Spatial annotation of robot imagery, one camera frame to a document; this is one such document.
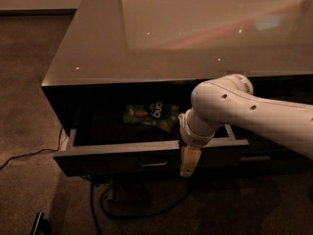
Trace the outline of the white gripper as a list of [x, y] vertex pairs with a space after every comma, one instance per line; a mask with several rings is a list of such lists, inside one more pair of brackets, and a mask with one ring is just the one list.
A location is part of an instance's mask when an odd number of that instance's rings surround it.
[[190, 177], [200, 160], [199, 148], [204, 147], [214, 137], [217, 125], [202, 119], [196, 112], [180, 114], [179, 124], [182, 140], [190, 145], [181, 149], [180, 175]]

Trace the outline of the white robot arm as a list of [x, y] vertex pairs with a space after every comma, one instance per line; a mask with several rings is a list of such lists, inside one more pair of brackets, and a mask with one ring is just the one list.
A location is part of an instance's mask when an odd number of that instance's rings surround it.
[[182, 177], [193, 175], [201, 148], [225, 124], [313, 158], [313, 106], [255, 97], [251, 82], [241, 74], [200, 83], [192, 91], [191, 105], [179, 116], [180, 135], [187, 144], [181, 150]]

